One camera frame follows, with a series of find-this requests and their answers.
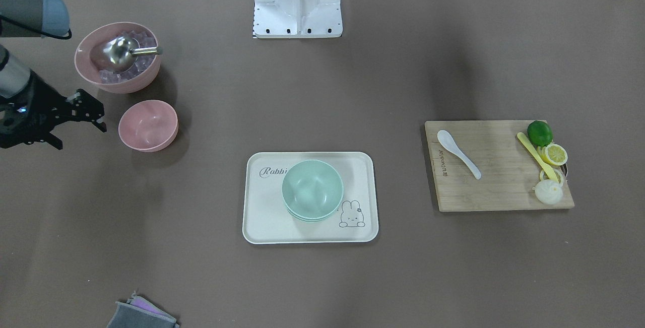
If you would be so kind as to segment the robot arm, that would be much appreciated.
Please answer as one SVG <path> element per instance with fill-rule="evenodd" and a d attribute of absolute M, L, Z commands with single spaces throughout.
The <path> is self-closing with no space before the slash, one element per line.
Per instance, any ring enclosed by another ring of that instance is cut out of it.
<path fill-rule="evenodd" d="M 71 39 L 71 21 L 63 0 L 1 0 L 2 40 Z M 104 106 L 83 89 L 64 96 L 6 46 L 1 47 L 1 147 L 49 144 L 62 149 L 53 134 L 66 122 L 87 122 L 102 133 Z"/>

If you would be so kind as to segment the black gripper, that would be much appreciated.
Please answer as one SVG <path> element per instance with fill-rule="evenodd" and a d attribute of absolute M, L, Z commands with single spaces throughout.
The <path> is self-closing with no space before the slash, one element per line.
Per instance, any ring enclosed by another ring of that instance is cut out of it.
<path fill-rule="evenodd" d="M 80 112 L 83 117 L 74 116 L 72 110 Z M 92 124 L 102 133 L 107 131 L 104 105 L 84 89 L 77 89 L 69 97 L 58 93 L 53 87 L 30 72 L 23 91 L 10 98 L 2 97 L 2 149 L 12 148 L 18 144 L 49 144 L 58 150 L 63 149 L 63 141 L 53 131 L 64 124 L 64 137 L 80 141 L 89 137 L 89 126 Z"/>

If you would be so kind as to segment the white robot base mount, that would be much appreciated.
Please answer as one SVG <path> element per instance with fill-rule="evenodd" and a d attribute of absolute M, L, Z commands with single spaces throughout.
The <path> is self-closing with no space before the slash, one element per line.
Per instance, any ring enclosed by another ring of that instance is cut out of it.
<path fill-rule="evenodd" d="M 341 0 L 254 0 L 252 36 L 256 39 L 341 37 Z"/>

